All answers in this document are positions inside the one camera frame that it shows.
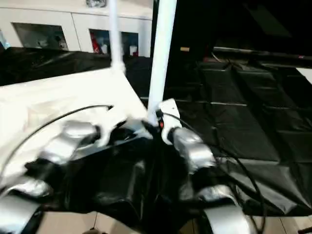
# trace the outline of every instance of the black tablecloth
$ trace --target black tablecloth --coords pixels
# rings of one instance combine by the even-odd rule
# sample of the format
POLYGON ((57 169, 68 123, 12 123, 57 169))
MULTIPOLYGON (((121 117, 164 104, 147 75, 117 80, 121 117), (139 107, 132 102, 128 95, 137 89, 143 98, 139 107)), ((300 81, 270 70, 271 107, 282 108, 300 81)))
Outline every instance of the black tablecloth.
MULTIPOLYGON (((138 57, 124 61, 127 79, 146 104, 151 60, 138 57)), ((105 68, 110 61, 105 56, 84 52, 10 48, 0 55, 0 64, 0 85, 7 85, 105 68)), ((255 177, 269 215, 312 214, 312 86, 297 70, 214 62, 183 63, 169 67, 164 98, 175 98, 181 118, 199 131, 206 142, 217 144, 241 159, 255 177)), ((154 224, 158 223, 157 219, 163 221, 169 216, 172 221, 183 213, 177 204, 185 193, 187 172, 172 149, 165 148, 161 154, 155 149, 152 154, 145 148, 147 153, 142 155, 139 148, 133 149, 132 153, 139 157, 127 161, 129 167, 127 163, 118 165, 117 160, 112 164, 115 170, 104 170, 102 176, 97 175, 102 178, 97 181, 102 189, 98 193, 94 191, 92 204, 99 211, 118 216, 119 204, 126 201, 129 210, 135 211, 130 223, 127 218, 124 220, 130 226, 144 219, 145 210, 157 210, 154 213, 159 216, 153 217, 154 224), (153 175, 144 166, 151 156, 153 175), (133 183, 131 179, 136 177, 140 179, 133 183), (119 181, 120 186, 126 186, 125 183, 135 186, 126 186, 121 192, 111 185, 113 181, 119 181), (138 193, 129 195, 134 188, 138 193), (114 191, 119 202, 108 211, 107 204, 112 204, 107 199, 109 191, 114 191), (151 193, 153 201, 147 195, 151 193), (139 199, 132 203, 134 196, 139 199), (146 202, 157 205, 143 209, 146 202)), ((224 157, 218 151, 214 153, 224 157)), ((225 161, 226 170, 241 183, 235 189, 245 213, 260 215, 252 184, 233 160, 225 161)))

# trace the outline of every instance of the floor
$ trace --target floor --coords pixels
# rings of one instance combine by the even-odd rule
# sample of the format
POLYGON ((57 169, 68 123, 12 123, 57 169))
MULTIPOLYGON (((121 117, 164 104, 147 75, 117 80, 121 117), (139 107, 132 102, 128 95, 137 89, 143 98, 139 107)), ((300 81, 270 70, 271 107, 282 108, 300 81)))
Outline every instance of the floor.
MULTIPOLYGON (((261 218, 256 217, 260 225, 261 218)), ((312 217, 269 217, 265 234, 297 234, 298 230, 311 227, 312 217)), ((107 234, 138 234, 115 219, 96 212, 88 214, 48 212, 37 234, 82 234, 95 227, 107 234)), ((181 234, 197 234, 196 223, 190 220, 181 230, 181 234)))

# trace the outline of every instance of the black cable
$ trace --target black cable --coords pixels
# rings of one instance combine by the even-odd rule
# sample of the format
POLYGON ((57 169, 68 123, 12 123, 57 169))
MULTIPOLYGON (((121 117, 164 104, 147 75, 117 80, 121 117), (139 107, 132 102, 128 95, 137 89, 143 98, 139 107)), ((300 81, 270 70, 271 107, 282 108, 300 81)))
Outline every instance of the black cable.
POLYGON ((66 116, 69 116, 71 114, 74 114, 76 112, 79 112, 79 111, 83 111, 83 110, 87 110, 87 109, 92 109, 92 108, 98 108, 98 107, 108 107, 109 109, 112 108, 111 105, 92 105, 92 106, 85 106, 85 107, 82 107, 82 108, 79 108, 79 109, 76 109, 76 110, 73 110, 73 111, 70 111, 70 112, 67 112, 57 118, 54 118, 48 122, 46 122, 44 125, 38 127, 36 130, 34 130, 31 134, 29 134, 24 140, 22 140, 15 148, 14 150, 11 152, 11 154, 7 157, 7 159, 5 160, 5 162, 3 163, 3 166, 2 166, 2 169, 0 171, 0 184, 2 182, 2 179, 3 179, 3 174, 4 174, 4 171, 7 167, 7 165, 9 164, 9 162, 11 161, 11 159, 13 158, 13 156, 15 155, 15 153, 19 150, 19 148, 26 142, 28 141, 33 135, 35 135, 37 132, 39 132, 41 129, 45 128, 46 126, 60 120, 61 118, 64 118, 66 116))
MULTIPOLYGON (((187 128, 189 128, 190 130, 192 130, 193 132, 195 132, 197 135, 201 135, 199 132, 197 132, 190 124, 188 124, 187 122, 185 122, 184 120, 180 119, 179 117, 177 116, 174 116, 172 114, 169 114, 169 113, 165 113, 165 112, 161 112, 163 115, 167 115, 167 116, 171 116, 172 118, 175 118, 177 120, 179 120, 183 125, 185 125, 187 128)), ((245 173, 245 175, 249 178, 249 180, 251 181, 259 199, 260 199, 260 207, 261 207, 261 210, 262 210, 262 222, 261 222, 261 227, 260 229, 258 229, 254 219, 250 216, 250 218, 252 219, 252 223, 253 225, 255 226, 256 230, 257 230, 257 233, 258 234, 263 234, 264 233, 264 229, 265 229, 265 225, 266 225, 266 209, 265 209, 265 205, 264 205, 264 198, 263 198, 263 195, 258 187, 258 185, 256 184, 255 182, 255 179, 253 178, 253 176, 249 173, 249 171, 247 170, 247 168, 245 167, 245 165, 239 160, 238 157, 236 157, 234 154, 232 154, 231 152, 221 148, 220 146, 218 145, 215 145, 215 144, 210 144, 210 143, 207 143, 207 145, 209 146, 213 146, 215 148, 217 148, 220 152, 224 152, 227 156, 233 158, 237 163, 238 165, 241 167, 241 169, 243 170, 243 172, 245 173)))

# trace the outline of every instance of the white vertical pole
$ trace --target white vertical pole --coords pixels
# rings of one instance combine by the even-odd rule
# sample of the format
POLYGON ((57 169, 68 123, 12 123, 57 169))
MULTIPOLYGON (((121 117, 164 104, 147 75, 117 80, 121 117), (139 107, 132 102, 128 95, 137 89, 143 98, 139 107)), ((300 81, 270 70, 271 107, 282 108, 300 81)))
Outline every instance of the white vertical pole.
POLYGON ((156 123, 155 110, 162 101, 172 30, 176 14, 177 0, 160 0, 156 27, 150 94, 148 99, 148 120, 156 123))
POLYGON ((125 72, 125 64, 121 55, 121 33, 118 28, 117 15, 117 0, 108 0, 109 5, 109 41, 111 45, 112 64, 113 69, 122 70, 125 72))

